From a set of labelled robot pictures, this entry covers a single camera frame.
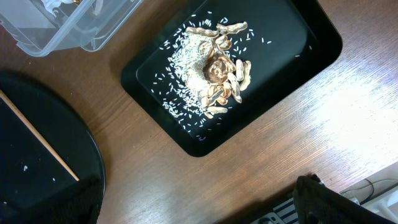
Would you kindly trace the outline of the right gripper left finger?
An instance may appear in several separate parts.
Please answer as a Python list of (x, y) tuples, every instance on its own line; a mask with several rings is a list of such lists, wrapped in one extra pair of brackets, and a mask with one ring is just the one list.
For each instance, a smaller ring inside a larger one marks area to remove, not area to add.
[(103, 204), (103, 180), (91, 175), (1, 223), (96, 224)]

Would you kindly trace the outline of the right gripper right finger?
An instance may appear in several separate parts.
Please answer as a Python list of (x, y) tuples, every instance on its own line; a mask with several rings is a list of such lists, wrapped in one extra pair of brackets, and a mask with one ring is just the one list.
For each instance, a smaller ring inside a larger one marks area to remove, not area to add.
[(299, 224), (394, 224), (307, 176), (297, 178), (293, 199)]

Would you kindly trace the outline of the wooden chopstick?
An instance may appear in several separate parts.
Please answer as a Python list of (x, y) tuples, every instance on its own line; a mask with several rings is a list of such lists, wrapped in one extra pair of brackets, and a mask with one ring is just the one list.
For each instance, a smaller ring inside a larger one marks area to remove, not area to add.
[(37, 140), (43, 145), (44, 148), (60, 163), (60, 165), (76, 180), (80, 179), (71, 170), (71, 168), (66, 164), (66, 162), (58, 155), (55, 149), (47, 142), (47, 140), (36, 130), (32, 123), (21, 113), (17, 106), (6, 96), (6, 94), (1, 91), (1, 99), (7, 106), (12, 110), (12, 112), (22, 121), (22, 123), (29, 129), (29, 131), (37, 138)]

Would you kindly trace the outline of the rice and food scraps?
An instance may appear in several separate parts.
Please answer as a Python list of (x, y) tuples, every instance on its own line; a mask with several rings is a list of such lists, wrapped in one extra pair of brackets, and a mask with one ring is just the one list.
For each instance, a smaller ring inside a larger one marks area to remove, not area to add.
[(185, 138), (218, 140), (261, 108), (261, 61), (274, 43), (248, 20), (194, 15), (140, 66), (137, 78)]

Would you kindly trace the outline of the white tissue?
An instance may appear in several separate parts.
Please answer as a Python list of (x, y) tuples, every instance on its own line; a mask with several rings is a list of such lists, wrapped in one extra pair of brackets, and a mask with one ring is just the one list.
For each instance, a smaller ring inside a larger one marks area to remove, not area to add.
[(54, 9), (60, 7), (62, 4), (72, 4), (74, 0), (41, 0), (44, 8), (55, 16)]

